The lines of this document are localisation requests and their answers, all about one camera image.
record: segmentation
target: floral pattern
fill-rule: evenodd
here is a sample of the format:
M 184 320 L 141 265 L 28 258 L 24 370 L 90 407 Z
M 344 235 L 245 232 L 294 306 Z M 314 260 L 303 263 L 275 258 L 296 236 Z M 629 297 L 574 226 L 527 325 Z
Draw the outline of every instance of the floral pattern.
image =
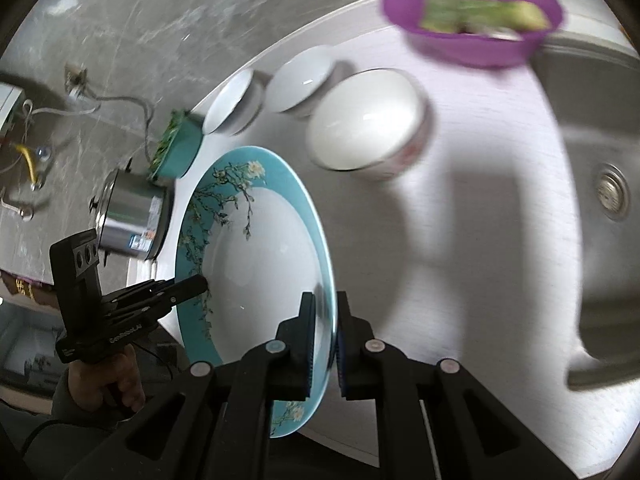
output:
M 226 204 L 232 203 L 238 209 L 238 199 L 244 198 L 248 203 L 246 214 L 246 224 L 242 228 L 242 233 L 248 241 L 251 238 L 251 216 L 253 209 L 251 204 L 254 197 L 250 191 L 256 180 L 266 182 L 265 171 L 260 162 L 252 160 L 244 164 L 228 163 L 222 168 L 211 168 L 212 180 L 206 184 L 198 185 L 193 191 L 191 199 L 187 204 L 185 218 L 190 218 L 191 222 L 183 222 L 178 235 L 178 247 L 185 251 L 187 261 L 193 264 L 190 276 L 202 273 L 202 261 L 206 246 L 209 244 L 210 230 L 214 224 L 225 226 L 230 223 L 228 214 L 224 212 Z M 200 321 L 205 333 L 205 337 L 210 340 L 211 323 L 207 319 L 210 308 L 207 306 L 207 297 L 200 299 L 202 315 Z
M 255 147 L 242 148 L 242 150 L 248 149 L 256 150 Z M 226 156 L 225 160 L 219 160 L 202 177 L 187 205 L 178 236 L 176 265 L 180 264 L 182 278 L 202 274 L 204 254 L 210 234 L 215 229 L 224 228 L 224 226 L 231 224 L 230 208 L 240 209 L 239 205 L 246 204 L 246 218 L 244 217 L 244 209 L 242 209 L 242 214 L 236 215 L 233 221 L 238 221 L 236 218 L 240 217 L 241 226 L 238 228 L 242 228 L 244 238 L 250 240 L 254 213 L 252 189 L 266 186 L 267 171 L 263 164 L 256 160 L 259 156 L 254 154 L 247 158 L 242 155 Z M 264 160 L 265 166 L 268 161 L 268 158 Z M 207 295 L 203 294 L 193 298 L 189 304 L 185 304 L 184 311 L 192 313 L 185 316 L 185 320 L 190 324 L 190 330 L 202 330 L 201 334 L 206 346 L 212 345 L 213 352 L 209 354 L 207 359 L 212 362 L 218 359 L 218 362 L 222 362 L 211 339 L 212 325 L 208 314 L 212 311 L 209 300 L 210 293 L 207 293 Z M 308 407 L 305 401 L 275 401 L 271 417 L 271 436 L 289 433 L 290 428 L 298 427 L 307 416 Z
M 305 415 L 305 407 L 299 400 L 288 400 L 284 403 L 284 412 L 271 419 L 271 436 L 273 436 L 276 430 L 282 426 L 288 420 L 294 422 L 300 422 Z

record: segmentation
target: yellow pipe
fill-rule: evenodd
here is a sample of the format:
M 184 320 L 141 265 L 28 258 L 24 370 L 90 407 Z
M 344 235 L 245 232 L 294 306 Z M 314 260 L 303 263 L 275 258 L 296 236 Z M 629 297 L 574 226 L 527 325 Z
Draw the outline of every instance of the yellow pipe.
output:
M 24 144 L 14 144 L 14 148 L 22 154 L 24 160 L 27 161 L 27 166 L 29 167 L 29 179 L 34 186 L 38 185 L 38 174 L 36 173 L 36 163 L 33 160 L 33 155 L 31 154 L 31 150 L 27 148 Z

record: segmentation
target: person's hand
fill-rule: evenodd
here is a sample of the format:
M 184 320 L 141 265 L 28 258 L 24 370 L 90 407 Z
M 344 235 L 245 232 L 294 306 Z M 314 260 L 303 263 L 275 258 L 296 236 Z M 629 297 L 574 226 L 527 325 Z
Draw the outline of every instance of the person's hand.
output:
M 117 383 L 122 392 L 122 403 L 138 412 L 145 403 L 145 393 L 140 382 L 140 371 L 133 346 L 126 345 L 119 353 L 95 365 L 73 361 L 69 365 L 68 387 L 71 398 L 86 412 L 94 412 L 102 406 L 101 388 Z

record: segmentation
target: teal-rimmed plate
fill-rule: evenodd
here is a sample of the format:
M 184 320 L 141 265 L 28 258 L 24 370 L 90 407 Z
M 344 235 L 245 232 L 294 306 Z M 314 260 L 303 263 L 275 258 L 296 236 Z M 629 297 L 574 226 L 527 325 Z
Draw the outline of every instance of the teal-rimmed plate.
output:
M 238 360 L 274 338 L 316 295 L 310 397 L 277 401 L 271 436 L 302 427 L 315 412 L 334 358 L 337 305 L 329 251 L 304 185 L 278 155 L 245 146 L 220 157 L 191 196 L 178 238 L 175 278 L 202 274 L 209 294 L 178 306 L 191 362 Z

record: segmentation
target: electrical wire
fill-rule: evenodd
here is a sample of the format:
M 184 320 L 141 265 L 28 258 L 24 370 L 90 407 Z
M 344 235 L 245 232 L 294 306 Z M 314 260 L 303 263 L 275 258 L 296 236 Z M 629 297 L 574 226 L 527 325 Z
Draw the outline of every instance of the electrical wire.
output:
M 68 426 L 78 426 L 80 428 L 97 428 L 98 430 L 103 430 L 106 431 L 107 433 L 111 433 L 110 430 L 107 430 L 106 428 L 100 428 L 99 426 L 89 426 L 89 425 L 82 425 L 82 424 L 73 424 L 71 422 L 66 422 L 64 420 L 58 420 L 56 418 L 51 419 L 51 420 L 46 420 L 45 422 L 37 425 L 29 434 L 29 436 L 24 440 L 24 442 L 22 443 L 22 446 L 20 447 L 20 456 L 24 457 L 24 455 L 27 453 L 27 451 L 29 450 L 29 446 L 33 443 L 34 439 L 40 434 L 40 432 L 42 430 L 44 430 L 45 428 L 48 428 L 49 426 L 54 426 L 56 424 L 66 424 Z
M 98 95 L 89 87 L 84 87 L 82 89 L 82 94 L 86 95 L 90 99 L 95 101 L 125 101 L 132 104 L 135 104 L 142 108 L 142 113 L 145 117 L 145 158 L 146 161 L 151 164 L 151 156 L 149 155 L 149 125 L 156 114 L 156 108 L 153 104 L 145 99 L 140 97 L 135 97 L 131 95 L 118 95 L 118 96 L 107 96 L 107 95 Z
M 155 357 L 156 359 L 158 359 L 158 361 L 160 361 L 164 367 L 169 371 L 169 377 L 171 377 L 171 380 L 174 380 L 174 372 L 171 370 L 171 367 L 169 366 L 169 363 L 167 361 L 165 361 L 164 359 L 162 359 L 158 354 L 156 354 L 155 352 L 152 352 L 151 350 L 149 350 L 148 348 L 143 347 L 142 345 L 139 345 L 138 343 L 136 343 L 135 341 L 133 342 L 133 344 L 135 346 L 137 346 L 138 348 L 140 348 L 142 351 L 151 354 L 153 357 Z
M 22 113 L 19 114 L 17 113 L 17 115 L 19 115 L 20 117 L 22 117 L 24 119 L 24 131 L 22 133 L 22 137 L 20 138 L 20 142 L 19 144 L 24 144 L 27 140 L 27 133 L 29 132 L 29 127 L 31 126 L 31 124 L 33 123 L 33 116 L 37 115 L 37 114 L 54 114 L 54 115 L 60 115 L 60 116 L 66 116 L 66 117 L 71 117 L 71 116 L 82 116 L 82 115 L 89 115 L 89 114 L 93 114 L 95 112 L 97 112 L 100 109 L 100 106 L 102 106 L 101 103 L 98 103 L 95 107 L 93 108 L 89 108 L 87 110 L 76 110 L 76 111 L 71 111 L 71 110 L 58 110 L 57 108 L 36 108 L 35 110 L 33 109 L 33 101 L 31 101 L 31 99 L 25 99 L 22 102 Z M 20 159 L 22 158 L 22 155 L 20 153 L 18 153 L 18 155 L 16 156 L 15 160 L 9 164 L 7 167 L 0 169 L 0 174 L 6 173 L 9 170 L 12 170 L 16 164 L 18 164 L 18 162 L 20 162 Z

